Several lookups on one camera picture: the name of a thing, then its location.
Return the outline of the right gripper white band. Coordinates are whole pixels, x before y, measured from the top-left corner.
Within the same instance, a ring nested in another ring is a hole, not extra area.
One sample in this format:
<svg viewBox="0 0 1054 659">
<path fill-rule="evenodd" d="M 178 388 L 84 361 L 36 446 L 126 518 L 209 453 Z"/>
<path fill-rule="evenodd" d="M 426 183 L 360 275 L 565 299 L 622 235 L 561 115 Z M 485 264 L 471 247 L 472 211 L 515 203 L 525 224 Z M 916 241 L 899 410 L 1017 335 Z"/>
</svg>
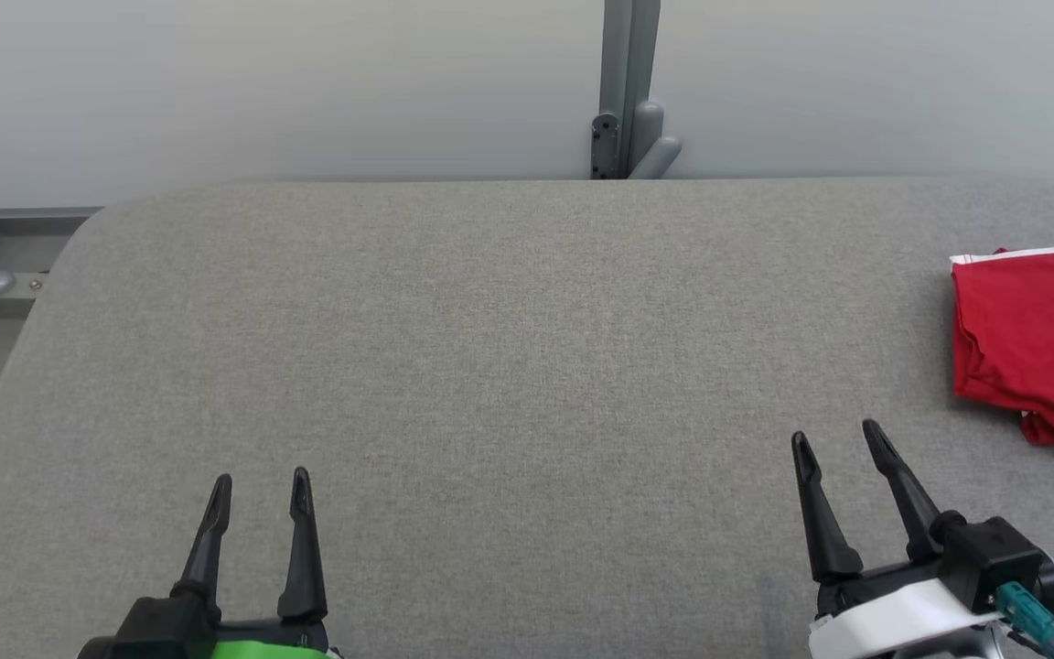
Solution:
<svg viewBox="0 0 1054 659">
<path fill-rule="evenodd" d="M 879 474 L 887 480 L 907 534 L 907 558 L 938 557 L 941 543 L 931 534 L 941 510 L 874 418 L 862 422 L 863 437 Z M 790 437 L 812 580 L 831 585 L 856 578 L 863 566 L 836 520 L 823 490 L 823 471 L 803 431 Z M 1054 560 L 1045 557 L 1033 588 L 1001 587 L 995 609 L 980 614 L 933 578 L 907 585 L 840 616 L 809 626 L 812 658 L 1000 658 L 1006 641 L 1054 658 Z"/>
</svg>

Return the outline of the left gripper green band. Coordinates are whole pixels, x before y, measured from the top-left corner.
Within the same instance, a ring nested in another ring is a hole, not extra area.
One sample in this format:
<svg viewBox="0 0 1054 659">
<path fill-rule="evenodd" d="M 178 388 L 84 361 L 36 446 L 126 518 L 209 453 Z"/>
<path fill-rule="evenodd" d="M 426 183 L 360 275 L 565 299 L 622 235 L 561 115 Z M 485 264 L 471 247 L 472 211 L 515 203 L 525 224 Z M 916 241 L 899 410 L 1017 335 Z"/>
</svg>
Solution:
<svg viewBox="0 0 1054 659">
<path fill-rule="evenodd" d="M 138 598 L 120 627 L 89 639 L 79 657 L 339 658 L 339 648 L 330 645 L 320 622 L 328 614 L 328 600 L 308 470 L 297 467 L 290 488 L 294 528 L 285 588 L 277 600 L 281 620 L 214 622 L 202 610 L 200 598 L 216 601 L 230 513 L 231 474 L 219 474 L 181 577 L 171 589 L 173 597 Z"/>
</svg>

